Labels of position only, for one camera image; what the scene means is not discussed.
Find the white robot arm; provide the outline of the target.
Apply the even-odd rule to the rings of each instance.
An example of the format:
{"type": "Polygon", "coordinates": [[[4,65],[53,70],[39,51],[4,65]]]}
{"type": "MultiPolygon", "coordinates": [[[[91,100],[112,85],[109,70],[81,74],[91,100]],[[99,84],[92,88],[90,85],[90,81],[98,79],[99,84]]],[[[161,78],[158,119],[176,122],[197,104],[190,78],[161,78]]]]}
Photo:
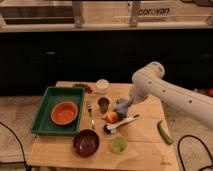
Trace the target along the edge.
{"type": "Polygon", "coordinates": [[[188,113],[213,130],[213,98],[176,86],[163,80],[165,69],[159,62],[151,62],[132,75],[130,98],[140,103],[149,95],[188,113]]]}

